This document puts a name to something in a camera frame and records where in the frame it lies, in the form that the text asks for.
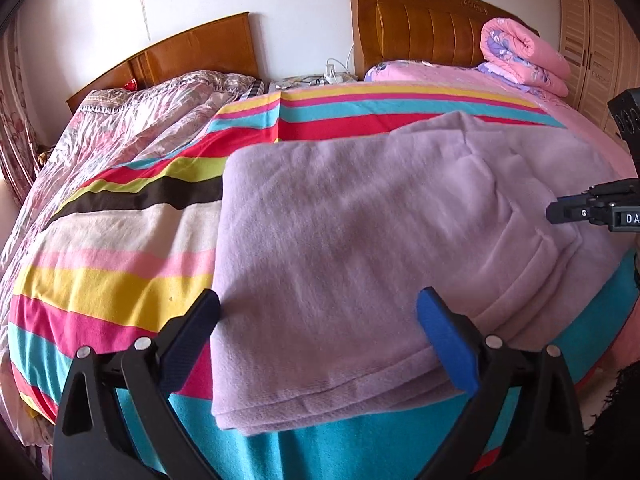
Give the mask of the lilac knit pants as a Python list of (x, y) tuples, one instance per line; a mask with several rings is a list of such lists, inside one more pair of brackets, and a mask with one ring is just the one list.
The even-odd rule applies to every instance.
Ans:
[(485, 334), (548, 344), (634, 239), (555, 226), (547, 207), (617, 178), (570, 130), (462, 112), (236, 151), (215, 249), (217, 425), (260, 434), (451, 396), (416, 317), (427, 287)]

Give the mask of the pink bed sheet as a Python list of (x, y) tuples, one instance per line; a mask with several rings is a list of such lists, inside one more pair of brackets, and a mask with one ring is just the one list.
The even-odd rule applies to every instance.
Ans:
[(429, 87), (444, 87), (481, 94), (494, 94), (526, 107), (533, 112), (544, 113), (562, 126), (590, 142), (612, 165), (618, 178), (637, 177), (631, 154), (623, 142), (615, 140), (590, 119), (570, 107), (558, 96), (548, 91), (521, 90), (509, 81), (493, 74), (485, 74), (475, 68), (434, 65), (427, 62), (390, 61), (370, 68), (364, 75), (371, 82), (413, 82)]

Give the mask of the beige louvered wardrobe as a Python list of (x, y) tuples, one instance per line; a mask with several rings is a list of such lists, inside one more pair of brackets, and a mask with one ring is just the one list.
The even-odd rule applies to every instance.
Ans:
[(639, 39), (614, 0), (560, 0), (560, 52), (570, 64), (565, 102), (616, 140), (608, 101), (639, 85)]

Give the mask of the rainbow striped blanket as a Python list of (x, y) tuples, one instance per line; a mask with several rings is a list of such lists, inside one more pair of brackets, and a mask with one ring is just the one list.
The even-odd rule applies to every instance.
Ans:
[[(194, 138), (158, 156), (111, 166), (84, 182), (44, 225), (1, 285), (10, 360), (9, 418), (55, 420), (73, 353), (125, 349), (213, 288), (228, 158), (241, 148), (389, 133), (462, 112), (499, 125), (563, 128), (494, 94), (413, 82), (365, 82), (273, 92), (226, 104)], [(556, 340), (575, 380), (597, 362), (634, 307), (632, 251)], [(415, 408), (260, 434), (222, 429), (212, 413), (210, 343), (170, 403), (227, 479), (405, 479), (434, 453), (463, 408), (455, 392)]]

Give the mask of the rolled pink floral quilt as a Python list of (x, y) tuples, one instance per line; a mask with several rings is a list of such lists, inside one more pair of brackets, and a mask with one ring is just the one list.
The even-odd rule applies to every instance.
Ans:
[(484, 62), (477, 69), (509, 84), (547, 91), (558, 98), (570, 93), (570, 66), (564, 56), (536, 32), (510, 18), (492, 18), (480, 31)]

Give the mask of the right wooden headboard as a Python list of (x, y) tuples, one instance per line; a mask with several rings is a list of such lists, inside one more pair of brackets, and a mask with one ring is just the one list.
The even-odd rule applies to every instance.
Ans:
[(520, 18), (483, 0), (350, 0), (354, 69), (362, 78), (386, 61), (474, 67), (492, 18)]

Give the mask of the wooden headboard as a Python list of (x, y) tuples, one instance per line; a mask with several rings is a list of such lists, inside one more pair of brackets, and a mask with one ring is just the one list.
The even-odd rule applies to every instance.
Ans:
[(93, 90), (124, 88), (134, 81), (137, 90), (150, 88), (171, 78), (214, 70), (257, 78), (250, 14), (220, 18), (180, 32), (126, 58), (66, 100), (71, 112)]
[(354, 69), (362, 78), (386, 61), (474, 67), (492, 18), (520, 18), (483, 0), (350, 0)]

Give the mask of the floral pink curtain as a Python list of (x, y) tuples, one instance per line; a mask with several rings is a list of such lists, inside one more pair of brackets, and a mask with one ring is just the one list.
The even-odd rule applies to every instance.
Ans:
[(40, 142), (27, 110), (17, 18), (1, 35), (1, 174), (20, 205), (41, 169)]

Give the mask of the white power strip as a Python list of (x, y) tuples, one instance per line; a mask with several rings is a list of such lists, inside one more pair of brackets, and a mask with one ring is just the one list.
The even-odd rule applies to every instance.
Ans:
[(335, 70), (333, 63), (326, 63), (323, 77), (328, 84), (341, 84), (344, 81), (343, 76)]

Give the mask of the cluttered bedside table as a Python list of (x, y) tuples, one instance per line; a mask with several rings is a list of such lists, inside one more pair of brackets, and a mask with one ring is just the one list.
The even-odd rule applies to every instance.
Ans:
[(268, 86), (269, 92), (303, 89), (325, 86), (326, 84), (347, 84), (348, 82), (356, 82), (357, 79), (346, 73), (338, 73), (333, 78), (326, 78), (324, 75), (302, 75), (292, 76), (279, 80), (270, 81)]

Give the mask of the pink floral crumpled quilt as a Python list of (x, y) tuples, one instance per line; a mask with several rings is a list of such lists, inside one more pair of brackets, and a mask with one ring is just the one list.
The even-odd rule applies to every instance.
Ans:
[(1, 253), (2, 280), (15, 278), (35, 237), (84, 182), (111, 166), (166, 154), (192, 140), (224, 105), (264, 92), (260, 79), (214, 70), (196, 70), (145, 90), (91, 91), (18, 193), (20, 212)]

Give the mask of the left wooden headboard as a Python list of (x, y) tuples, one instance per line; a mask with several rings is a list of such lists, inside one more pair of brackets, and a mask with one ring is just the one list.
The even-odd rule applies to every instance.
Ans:
[(214, 70), (257, 78), (250, 14), (220, 18), (180, 32), (126, 58), (66, 100), (71, 112), (93, 90), (124, 88), (134, 81), (137, 90), (150, 88), (171, 78)]

